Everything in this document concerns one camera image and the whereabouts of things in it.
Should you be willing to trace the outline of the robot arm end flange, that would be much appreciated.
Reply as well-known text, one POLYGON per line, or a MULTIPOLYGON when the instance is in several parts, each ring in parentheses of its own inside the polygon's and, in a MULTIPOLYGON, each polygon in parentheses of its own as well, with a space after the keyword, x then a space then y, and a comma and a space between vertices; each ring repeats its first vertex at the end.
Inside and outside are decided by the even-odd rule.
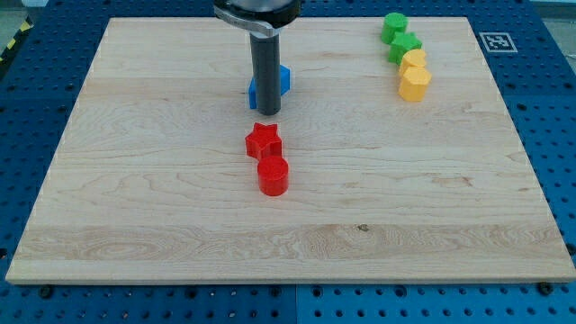
POLYGON ((272 38, 301 13, 301 0, 214 0, 215 16, 256 35, 272 38))

